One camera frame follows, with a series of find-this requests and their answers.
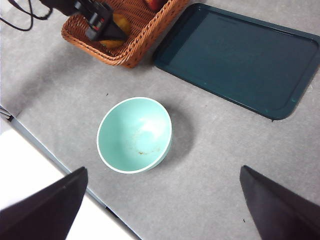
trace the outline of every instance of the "brown basket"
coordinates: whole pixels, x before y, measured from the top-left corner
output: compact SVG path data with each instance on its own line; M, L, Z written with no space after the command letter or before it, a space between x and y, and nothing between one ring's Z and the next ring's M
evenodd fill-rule
M85 35L88 24L81 15L69 17L61 34L65 40L106 64L133 68L188 1L168 0L162 9L155 13L145 6L143 0L100 0L107 2L115 13L126 16L131 23L128 40L118 48L108 49L99 42L90 41Z

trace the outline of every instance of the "tray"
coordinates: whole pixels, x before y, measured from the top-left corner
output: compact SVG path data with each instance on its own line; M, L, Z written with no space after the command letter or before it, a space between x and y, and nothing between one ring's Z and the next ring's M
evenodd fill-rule
M196 3L155 65L272 120L289 116L320 63L320 37Z

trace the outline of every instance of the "black cable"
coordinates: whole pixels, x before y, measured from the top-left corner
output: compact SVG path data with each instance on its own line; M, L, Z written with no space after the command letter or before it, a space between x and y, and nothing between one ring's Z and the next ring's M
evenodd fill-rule
M18 9L21 12L28 14L38 20L47 20L53 11L53 9L50 8L49 12L45 16L37 16L37 15L33 14L32 12L27 12L26 10L24 10L22 7L19 6L19 4L15 0L8 0L8 2L11 3L11 5L14 6L16 9Z
M2 17L0 17L0 21L3 21L5 24L9 25L10 27L14 28L14 29L17 29L19 31L23 31L23 32L27 32L27 31L30 31L34 25L34 18L35 19L38 19L38 20L47 20L48 17L51 15L53 9L50 8L49 9L49 12L45 15L45 16L37 16L33 13L33 9L32 9L32 4L31 4L31 0L28 0L28 3L29 3L29 8L30 8L30 12L27 12L26 10L24 10L22 7L20 7L14 0L8 0L10 4L12 4L16 9L20 10L21 12L23 13L26 13L30 16L30 26L29 28L20 28L20 27L17 27L15 25L13 25L12 23L4 20Z

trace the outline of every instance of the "bowl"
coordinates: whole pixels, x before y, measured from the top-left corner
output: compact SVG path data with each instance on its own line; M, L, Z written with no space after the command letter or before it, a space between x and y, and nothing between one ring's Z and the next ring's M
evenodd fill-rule
M147 97L115 105L100 123L96 145L103 162L123 174L147 171L167 155L172 123L167 110Z

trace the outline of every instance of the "tabletop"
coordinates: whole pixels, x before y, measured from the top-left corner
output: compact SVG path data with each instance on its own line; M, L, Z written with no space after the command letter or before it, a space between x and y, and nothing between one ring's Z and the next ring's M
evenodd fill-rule
M318 0L195 2L320 35ZM26 21L13 11L3 17ZM165 32L127 69L64 41L65 20L55 11L30 32L1 24L1 105L69 170L85 166L90 190L140 238L257 239L242 165L320 204L319 71L291 116L272 122L156 68L151 56ZM167 157L139 174L107 168L96 146L104 115L130 97L159 101L173 127Z

